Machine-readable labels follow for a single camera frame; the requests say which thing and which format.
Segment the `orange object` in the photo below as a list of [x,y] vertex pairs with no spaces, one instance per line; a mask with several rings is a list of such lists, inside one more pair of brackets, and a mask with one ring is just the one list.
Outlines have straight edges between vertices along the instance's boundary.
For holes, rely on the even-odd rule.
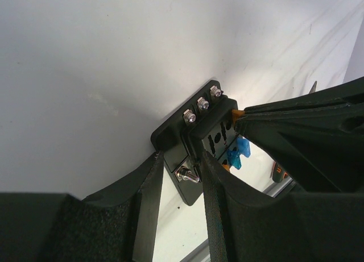
[[230,172],[230,166],[228,166],[227,164],[223,164],[222,167],[224,167],[226,171]]
[[235,122],[237,121],[237,119],[245,115],[245,111],[243,110],[232,110],[231,113],[233,115],[233,126],[235,126]]

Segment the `metal screw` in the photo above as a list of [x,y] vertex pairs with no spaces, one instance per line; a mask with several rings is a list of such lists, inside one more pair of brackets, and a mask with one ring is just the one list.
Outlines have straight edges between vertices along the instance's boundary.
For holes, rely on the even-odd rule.
[[222,95],[222,91],[216,86],[212,86],[210,92],[214,97],[220,97]]
[[207,110],[210,106],[209,101],[207,101],[205,98],[200,97],[197,100],[197,106],[200,110]]
[[198,184],[200,182],[200,178],[192,174],[191,170],[187,167],[181,167],[176,171],[176,176],[180,180],[184,181],[192,181],[195,184]]
[[183,119],[185,120],[185,122],[188,123],[193,123],[196,121],[196,115],[192,112],[192,110],[186,110],[183,113]]

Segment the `white table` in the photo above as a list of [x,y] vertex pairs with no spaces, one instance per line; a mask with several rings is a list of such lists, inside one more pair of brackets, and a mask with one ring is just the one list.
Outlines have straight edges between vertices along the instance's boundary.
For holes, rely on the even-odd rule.
[[[0,0],[0,190],[84,198],[135,169],[212,77],[240,108],[342,82],[363,0]],[[234,172],[257,189],[252,146]],[[164,176],[155,261],[207,238]]]

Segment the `metal bolt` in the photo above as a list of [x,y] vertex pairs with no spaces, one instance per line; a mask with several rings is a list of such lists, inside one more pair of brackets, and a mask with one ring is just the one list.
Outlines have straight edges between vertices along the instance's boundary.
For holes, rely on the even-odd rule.
[[180,180],[184,181],[192,181],[195,184],[198,184],[200,182],[200,178],[192,174],[191,170],[187,167],[181,167],[176,171],[176,176]]
[[183,119],[185,120],[185,122],[188,123],[193,123],[196,121],[196,115],[192,112],[192,110],[186,110],[183,113]]
[[216,86],[212,86],[210,92],[214,97],[220,97],[222,95],[222,91]]
[[209,101],[207,101],[205,98],[200,97],[197,100],[197,106],[200,110],[207,110],[210,106]]

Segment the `blue plastic piece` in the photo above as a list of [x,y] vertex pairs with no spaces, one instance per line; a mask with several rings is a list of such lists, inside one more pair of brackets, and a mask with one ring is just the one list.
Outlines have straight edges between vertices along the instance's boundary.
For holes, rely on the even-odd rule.
[[239,170],[241,168],[240,152],[238,150],[228,150],[227,156],[229,164]]
[[239,153],[243,154],[245,157],[249,158],[251,155],[249,140],[244,139],[243,137],[238,137],[237,142],[238,142]]

